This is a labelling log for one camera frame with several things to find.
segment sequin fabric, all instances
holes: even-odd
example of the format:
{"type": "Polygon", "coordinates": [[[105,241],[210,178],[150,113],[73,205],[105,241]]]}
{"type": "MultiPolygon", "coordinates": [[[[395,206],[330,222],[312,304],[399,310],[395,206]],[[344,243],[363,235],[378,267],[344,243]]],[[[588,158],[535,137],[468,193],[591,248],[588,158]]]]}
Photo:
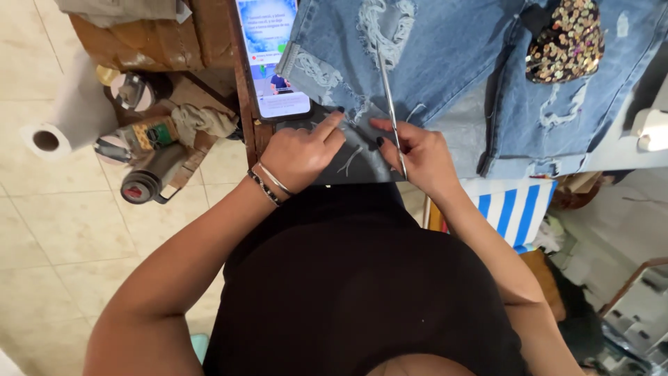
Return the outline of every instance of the sequin fabric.
{"type": "Polygon", "coordinates": [[[593,0],[563,0],[550,26],[529,45],[526,77],[554,84],[594,74],[604,51],[599,6],[593,0]]]}

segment smartphone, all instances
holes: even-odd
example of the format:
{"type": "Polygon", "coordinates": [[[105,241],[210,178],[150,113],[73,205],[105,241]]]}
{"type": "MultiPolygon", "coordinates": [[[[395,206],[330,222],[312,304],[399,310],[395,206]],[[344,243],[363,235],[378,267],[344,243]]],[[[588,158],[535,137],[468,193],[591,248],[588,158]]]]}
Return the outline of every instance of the smartphone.
{"type": "Polygon", "coordinates": [[[311,115],[311,99],[274,72],[290,40],[297,0],[236,0],[246,60],[260,117],[283,121],[311,115]]]}

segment woman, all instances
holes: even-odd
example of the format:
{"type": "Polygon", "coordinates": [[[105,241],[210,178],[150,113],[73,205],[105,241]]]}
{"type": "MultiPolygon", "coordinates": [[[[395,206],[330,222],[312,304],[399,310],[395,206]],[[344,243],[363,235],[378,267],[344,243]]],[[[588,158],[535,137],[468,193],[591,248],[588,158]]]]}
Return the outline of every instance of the woman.
{"type": "MultiPolygon", "coordinates": [[[[236,189],[139,265],[97,321],[84,374],[582,375],[440,133],[398,126],[409,180],[456,238],[420,229],[395,185],[306,189],[343,145],[342,118],[277,132],[236,189]],[[184,315],[223,264],[200,366],[184,315]]],[[[400,171],[397,148],[377,142],[400,171]]]]}

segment scissors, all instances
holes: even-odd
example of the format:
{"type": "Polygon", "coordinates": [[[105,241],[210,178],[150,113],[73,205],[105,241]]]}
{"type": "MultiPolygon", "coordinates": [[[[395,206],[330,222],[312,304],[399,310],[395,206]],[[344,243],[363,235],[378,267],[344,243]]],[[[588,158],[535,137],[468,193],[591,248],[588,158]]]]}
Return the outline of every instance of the scissors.
{"type": "Polygon", "coordinates": [[[403,178],[408,180],[406,173],[406,164],[403,162],[403,153],[399,145],[399,133],[397,132],[397,116],[394,114],[394,103],[392,102],[392,93],[389,91],[389,80],[387,79],[387,67],[385,66],[385,59],[378,51],[378,61],[380,62],[380,72],[383,76],[383,86],[385,86],[385,98],[387,99],[387,107],[389,108],[389,118],[392,120],[392,130],[394,130],[394,138],[397,141],[397,150],[399,151],[399,160],[401,161],[401,169],[403,170],[403,178]]]}

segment hand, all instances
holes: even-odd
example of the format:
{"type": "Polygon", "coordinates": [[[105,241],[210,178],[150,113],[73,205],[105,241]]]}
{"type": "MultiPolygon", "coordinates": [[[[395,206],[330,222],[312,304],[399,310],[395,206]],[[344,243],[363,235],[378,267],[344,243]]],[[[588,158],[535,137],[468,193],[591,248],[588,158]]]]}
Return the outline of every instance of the hand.
{"type": "MultiPolygon", "coordinates": [[[[393,132],[391,120],[371,119],[369,123],[375,128],[393,132]]],[[[430,132],[400,121],[397,133],[408,181],[430,197],[444,189],[461,187],[448,144],[441,132],[430,132]]],[[[387,137],[379,137],[377,142],[383,158],[401,173],[397,147],[387,137]]]]}
{"type": "MultiPolygon", "coordinates": [[[[276,132],[261,162],[290,192],[298,193],[308,187],[329,165],[345,142],[343,131],[338,128],[343,114],[332,112],[313,132],[301,128],[283,128],[276,132]]],[[[261,169],[254,169],[265,179],[261,169]]],[[[271,186],[280,198],[281,190],[271,186]]]]}

